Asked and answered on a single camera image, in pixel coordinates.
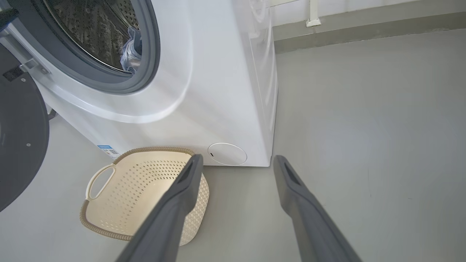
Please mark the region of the cream perforated laundry basket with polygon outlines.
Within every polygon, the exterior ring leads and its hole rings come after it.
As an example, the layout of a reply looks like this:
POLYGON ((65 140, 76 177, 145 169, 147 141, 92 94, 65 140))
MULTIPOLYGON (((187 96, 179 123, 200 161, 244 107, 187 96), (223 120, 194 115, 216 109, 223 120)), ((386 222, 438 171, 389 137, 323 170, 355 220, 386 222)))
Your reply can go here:
POLYGON ((105 237, 130 241, 193 155, 179 147, 127 151, 90 179, 80 222, 105 237))

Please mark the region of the white front-load washing machine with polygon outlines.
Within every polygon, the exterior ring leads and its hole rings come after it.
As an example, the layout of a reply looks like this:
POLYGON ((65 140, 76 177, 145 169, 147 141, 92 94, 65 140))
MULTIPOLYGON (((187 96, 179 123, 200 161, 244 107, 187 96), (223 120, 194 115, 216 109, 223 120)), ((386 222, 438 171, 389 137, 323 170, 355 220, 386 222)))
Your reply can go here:
POLYGON ((50 73, 30 72, 52 109, 96 146, 245 151, 239 166, 270 166, 277 68, 269 0, 151 0, 160 37, 153 80, 130 94, 96 91, 65 76, 10 32, 50 73))

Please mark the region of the round white filter cover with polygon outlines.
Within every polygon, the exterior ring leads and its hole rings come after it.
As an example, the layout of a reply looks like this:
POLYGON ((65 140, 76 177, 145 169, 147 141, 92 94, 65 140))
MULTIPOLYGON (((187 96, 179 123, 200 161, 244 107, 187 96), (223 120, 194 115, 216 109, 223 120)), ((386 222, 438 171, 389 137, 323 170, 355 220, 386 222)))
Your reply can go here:
POLYGON ((247 154, 243 149, 229 143, 212 144, 208 153, 215 162, 225 166, 239 166, 247 160, 247 154))

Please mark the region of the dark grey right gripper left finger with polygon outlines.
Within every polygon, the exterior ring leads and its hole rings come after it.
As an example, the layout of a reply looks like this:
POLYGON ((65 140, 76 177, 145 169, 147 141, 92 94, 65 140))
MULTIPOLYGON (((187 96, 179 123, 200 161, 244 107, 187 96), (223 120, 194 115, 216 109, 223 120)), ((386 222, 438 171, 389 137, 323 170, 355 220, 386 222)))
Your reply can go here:
POLYGON ((176 262, 185 217, 193 211, 203 171, 195 154, 115 262, 176 262))

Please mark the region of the black glass washing machine door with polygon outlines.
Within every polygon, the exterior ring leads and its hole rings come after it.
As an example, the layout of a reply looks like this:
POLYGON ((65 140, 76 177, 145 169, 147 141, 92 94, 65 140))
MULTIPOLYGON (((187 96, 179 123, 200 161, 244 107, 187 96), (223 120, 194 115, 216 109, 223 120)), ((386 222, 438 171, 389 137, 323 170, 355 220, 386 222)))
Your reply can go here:
MULTIPOLYGON (((0 32, 19 17, 0 9, 0 32)), ((45 158, 49 115, 42 95, 20 62, 0 44, 0 212, 30 185, 45 158)))

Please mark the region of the grey rubber door gasket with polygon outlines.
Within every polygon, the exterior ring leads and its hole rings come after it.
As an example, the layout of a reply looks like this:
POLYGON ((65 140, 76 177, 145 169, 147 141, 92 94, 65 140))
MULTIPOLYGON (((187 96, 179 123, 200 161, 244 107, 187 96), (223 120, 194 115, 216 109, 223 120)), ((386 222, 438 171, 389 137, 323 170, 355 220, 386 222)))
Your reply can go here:
POLYGON ((135 74, 106 67, 85 53, 60 28, 42 0, 0 0, 0 7, 15 8, 13 22, 19 34, 65 76, 96 91, 130 94, 145 88, 159 65, 160 37, 151 0, 131 0, 142 39, 141 64, 135 74))

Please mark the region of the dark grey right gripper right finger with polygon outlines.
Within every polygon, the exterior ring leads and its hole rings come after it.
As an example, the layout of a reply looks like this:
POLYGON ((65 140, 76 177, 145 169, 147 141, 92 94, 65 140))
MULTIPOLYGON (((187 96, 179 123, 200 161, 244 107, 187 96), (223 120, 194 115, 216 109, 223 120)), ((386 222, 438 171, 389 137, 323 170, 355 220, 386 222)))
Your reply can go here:
POLYGON ((362 262, 284 156, 275 156, 273 172, 281 207, 293 222, 301 261, 362 262))

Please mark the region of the chrome door hinge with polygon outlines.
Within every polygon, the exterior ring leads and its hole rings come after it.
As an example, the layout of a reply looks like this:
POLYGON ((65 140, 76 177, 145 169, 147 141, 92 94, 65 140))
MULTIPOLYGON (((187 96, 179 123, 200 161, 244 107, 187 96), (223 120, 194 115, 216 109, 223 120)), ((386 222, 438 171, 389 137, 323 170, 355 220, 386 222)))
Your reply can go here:
POLYGON ((0 44, 20 62, 19 68, 23 72, 37 70, 43 75, 50 73, 10 32, 0 32, 0 44))

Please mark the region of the blue bear print garment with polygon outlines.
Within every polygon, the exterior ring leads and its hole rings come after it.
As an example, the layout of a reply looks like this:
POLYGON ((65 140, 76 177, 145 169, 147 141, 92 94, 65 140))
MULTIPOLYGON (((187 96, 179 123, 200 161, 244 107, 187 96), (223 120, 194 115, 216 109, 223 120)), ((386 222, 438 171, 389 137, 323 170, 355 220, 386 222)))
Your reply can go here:
POLYGON ((123 70, 135 74, 142 59, 141 32, 134 27, 129 27, 127 32, 129 40, 122 47, 120 64, 123 70))

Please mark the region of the steel perforated drum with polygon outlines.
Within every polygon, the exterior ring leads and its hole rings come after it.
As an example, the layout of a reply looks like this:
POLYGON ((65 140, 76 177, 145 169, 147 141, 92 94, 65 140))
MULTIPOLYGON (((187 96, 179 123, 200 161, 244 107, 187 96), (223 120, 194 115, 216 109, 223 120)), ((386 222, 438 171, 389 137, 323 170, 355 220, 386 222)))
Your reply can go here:
POLYGON ((131 0, 42 0, 60 28, 85 53, 123 72, 123 45, 129 28, 139 28, 131 0))

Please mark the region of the blue energy label sticker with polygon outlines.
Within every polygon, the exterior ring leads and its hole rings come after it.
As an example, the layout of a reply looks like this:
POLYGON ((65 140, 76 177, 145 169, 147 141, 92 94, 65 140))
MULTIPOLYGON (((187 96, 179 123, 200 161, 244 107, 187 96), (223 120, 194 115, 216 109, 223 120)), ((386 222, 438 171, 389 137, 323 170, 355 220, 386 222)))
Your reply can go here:
POLYGON ((121 154, 115 151, 111 146, 109 145, 98 145, 98 148, 101 149, 104 153, 106 153, 109 157, 112 159, 118 159, 121 154))

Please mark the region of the white wall conduit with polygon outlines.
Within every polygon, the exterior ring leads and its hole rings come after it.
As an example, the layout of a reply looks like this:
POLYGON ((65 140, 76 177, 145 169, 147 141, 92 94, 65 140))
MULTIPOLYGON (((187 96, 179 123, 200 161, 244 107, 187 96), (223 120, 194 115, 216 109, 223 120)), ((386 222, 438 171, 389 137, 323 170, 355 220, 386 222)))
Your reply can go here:
POLYGON ((306 27, 311 28, 321 25, 319 18, 319 0, 308 0, 308 20, 306 20, 306 27))

